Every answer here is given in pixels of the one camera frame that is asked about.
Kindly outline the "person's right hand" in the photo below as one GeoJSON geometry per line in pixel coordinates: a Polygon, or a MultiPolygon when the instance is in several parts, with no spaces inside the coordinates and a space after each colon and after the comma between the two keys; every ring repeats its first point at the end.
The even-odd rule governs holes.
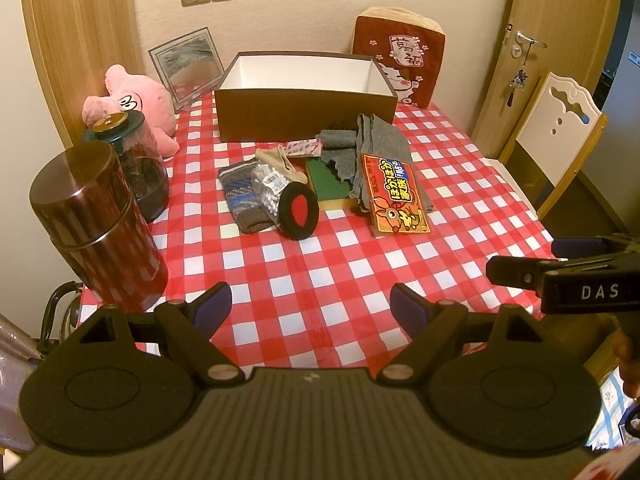
{"type": "Polygon", "coordinates": [[[640,361],[634,357],[634,345],[623,333],[616,330],[613,342],[614,356],[620,361],[620,379],[623,381],[623,390],[631,399],[638,399],[640,390],[640,361]]]}

